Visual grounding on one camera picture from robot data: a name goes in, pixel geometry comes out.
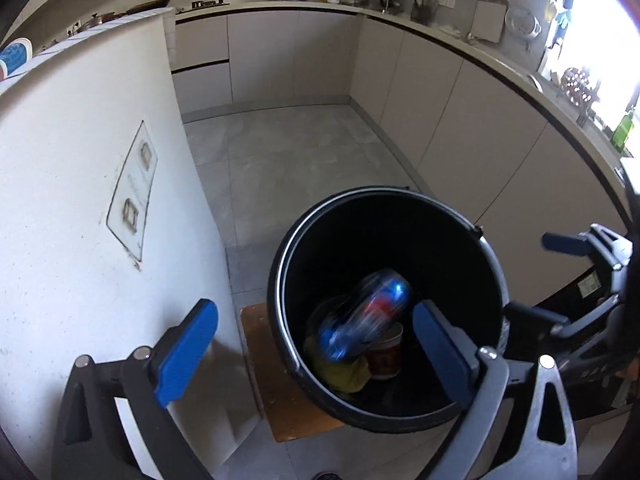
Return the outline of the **blue Pepsi can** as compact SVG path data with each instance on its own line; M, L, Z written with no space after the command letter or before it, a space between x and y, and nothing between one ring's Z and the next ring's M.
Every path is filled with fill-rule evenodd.
M317 344L331 362L352 361L378 341L408 304L409 283L396 272L373 274L363 283L357 301L320 325Z

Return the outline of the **white cutting board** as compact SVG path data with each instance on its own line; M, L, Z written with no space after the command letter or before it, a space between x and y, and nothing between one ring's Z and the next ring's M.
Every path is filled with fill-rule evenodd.
M476 0L469 36L488 44L498 44L502 38L508 7L508 0Z

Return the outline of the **black utensil holder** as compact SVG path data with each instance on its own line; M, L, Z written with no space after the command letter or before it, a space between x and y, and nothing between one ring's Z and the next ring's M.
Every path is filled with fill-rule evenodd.
M437 0L413 0L410 13L411 21L431 25L438 10Z

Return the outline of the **black gas stove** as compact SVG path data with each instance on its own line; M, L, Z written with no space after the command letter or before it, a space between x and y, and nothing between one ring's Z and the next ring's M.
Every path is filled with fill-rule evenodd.
M190 13L204 9L218 8L218 6L226 6L226 0L194 0L188 6L184 6L177 10L178 14Z

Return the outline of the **black wok pan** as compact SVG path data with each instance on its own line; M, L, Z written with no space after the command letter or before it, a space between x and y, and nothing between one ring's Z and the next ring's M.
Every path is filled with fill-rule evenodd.
M170 0L152 0L144 3L136 4L126 11L128 15L137 14L149 10L163 9L168 6Z

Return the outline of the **wooden rack on windowsill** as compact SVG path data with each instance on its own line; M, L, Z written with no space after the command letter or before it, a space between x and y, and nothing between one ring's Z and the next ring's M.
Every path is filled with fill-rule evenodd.
M585 68L569 67L561 78L561 90L564 96L578 109L576 122L583 127L592 116L592 106L600 100L598 91L600 82L593 87L590 73Z

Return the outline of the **brown wooden stool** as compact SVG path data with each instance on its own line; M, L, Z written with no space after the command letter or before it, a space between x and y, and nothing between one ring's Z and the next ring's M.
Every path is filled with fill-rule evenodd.
M240 320L248 362L273 439L288 443L343 427L342 422L313 404L288 374L271 335L267 306L242 308Z

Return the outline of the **grey lidded cooking pot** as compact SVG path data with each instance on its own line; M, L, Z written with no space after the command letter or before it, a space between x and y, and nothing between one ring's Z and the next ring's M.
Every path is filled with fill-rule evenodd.
M92 18L89 18L88 21L82 24L77 31L84 32L85 30L116 20L116 18L118 18L118 14L115 12L93 14Z

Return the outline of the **lower kitchen cabinets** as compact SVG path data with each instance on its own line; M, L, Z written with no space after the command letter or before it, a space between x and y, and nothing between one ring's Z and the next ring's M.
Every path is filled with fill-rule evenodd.
M613 165L519 73L442 32L340 6L255 2L181 14L172 73L186 120L349 104L418 183L480 226L511 295L546 298L582 272L547 232L626 232Z

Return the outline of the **blue patterned paper cup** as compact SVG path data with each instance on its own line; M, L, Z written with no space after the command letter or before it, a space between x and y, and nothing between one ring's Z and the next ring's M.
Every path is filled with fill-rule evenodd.
M0 52L0 79L8 78L32 58L32 42L28 38L11 41Z

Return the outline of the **green bottle by window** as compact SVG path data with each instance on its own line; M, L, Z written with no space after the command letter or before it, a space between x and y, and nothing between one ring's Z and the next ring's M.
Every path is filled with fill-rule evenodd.
M625 151L626 142L634 128L634 107L626 111L611 136L612 147L620 154Z

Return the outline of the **yellow cloth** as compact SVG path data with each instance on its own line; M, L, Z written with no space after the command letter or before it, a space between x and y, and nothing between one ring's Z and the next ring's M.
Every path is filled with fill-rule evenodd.
M317 377L333 391L341 394L357 393L371 379L368 362L363 356L349 363L331 362L322 356L314 337L305 340L304 349Z

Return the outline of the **round metal strainer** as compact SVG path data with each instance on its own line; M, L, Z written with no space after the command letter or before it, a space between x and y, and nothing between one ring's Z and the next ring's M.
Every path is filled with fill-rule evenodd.
M538 18L528 9L521 6L510 6L506 10L504 24L513 36L520 38L524 42L527 51L530 50L532 42L542 31Z

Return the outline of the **red paper cup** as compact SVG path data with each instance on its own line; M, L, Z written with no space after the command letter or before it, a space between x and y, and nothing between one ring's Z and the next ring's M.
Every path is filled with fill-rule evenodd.
M403 334L402 325L395 323L367 350L366 360L372 379L390 379L398 375Z

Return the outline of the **black trash bucket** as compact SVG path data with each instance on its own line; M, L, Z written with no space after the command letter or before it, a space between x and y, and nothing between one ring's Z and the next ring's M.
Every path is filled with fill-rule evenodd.
M483 231L408 188L364 186L305 211L270 274L280 356L313 404L378 434L471 404L477 348L502 350L506 280Z

